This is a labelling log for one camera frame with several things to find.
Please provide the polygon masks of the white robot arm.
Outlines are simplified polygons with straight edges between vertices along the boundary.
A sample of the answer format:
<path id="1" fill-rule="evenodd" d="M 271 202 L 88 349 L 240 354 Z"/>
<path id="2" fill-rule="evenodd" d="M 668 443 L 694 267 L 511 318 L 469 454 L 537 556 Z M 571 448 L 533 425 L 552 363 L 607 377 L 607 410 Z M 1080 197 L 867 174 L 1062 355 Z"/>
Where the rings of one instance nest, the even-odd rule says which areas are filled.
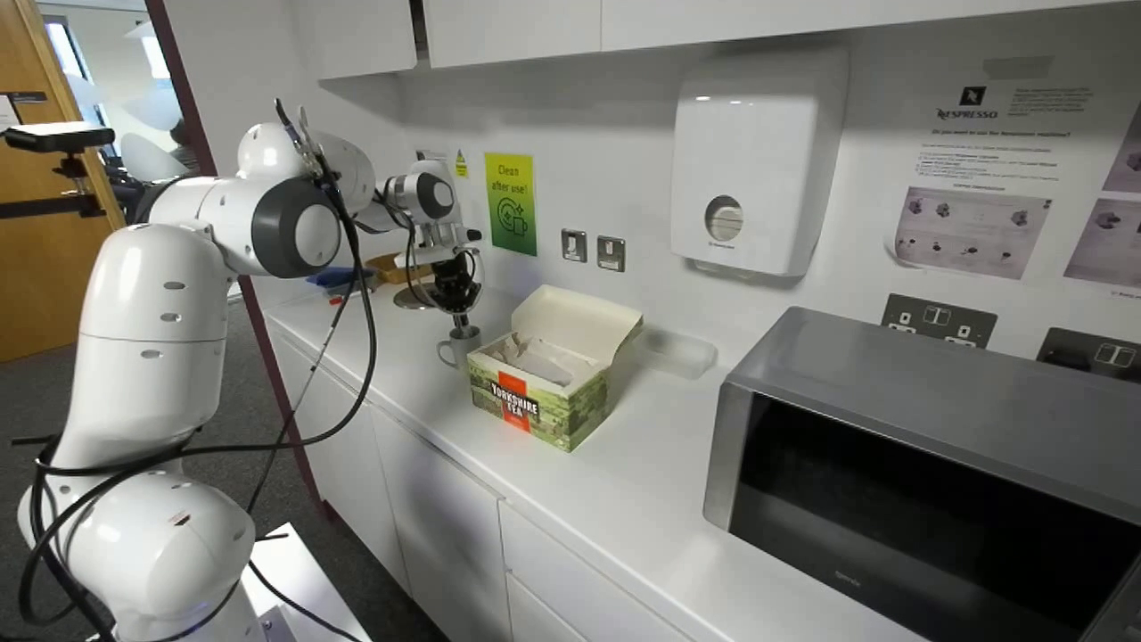
<path id="1" fill-rule="evenodd" d="M 345 138 L 265 121 L 240 172 L 161 185 L 85 286 L 63 431 L 16 503 L 27 573 L 52 573 L 99 642 L 265 642 L 242 587 L 252 517 L 183 472 L 216 413 L 240 275 L 306 278 L 362 233 L 410 233 L 436 304 L 468 315 L 468 228 L 427 157 L 381 179 Z"/>

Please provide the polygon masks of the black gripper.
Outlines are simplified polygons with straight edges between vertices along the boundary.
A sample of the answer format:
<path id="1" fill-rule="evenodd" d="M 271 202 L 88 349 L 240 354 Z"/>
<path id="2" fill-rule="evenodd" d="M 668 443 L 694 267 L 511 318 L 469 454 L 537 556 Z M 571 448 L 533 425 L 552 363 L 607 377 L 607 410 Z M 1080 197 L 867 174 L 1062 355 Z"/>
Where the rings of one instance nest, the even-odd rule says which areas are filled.
<path id="1" fill-rule="evenodd" d="M 475 340 L 482 327 L 475 322 L 475 298 L 479 298 L 479 254 L 460 248 L 457 258 L 430 267 L 427 296 L 436 305 L 448 318 L 448 334 L 462 327 L 462 340 Z"/>

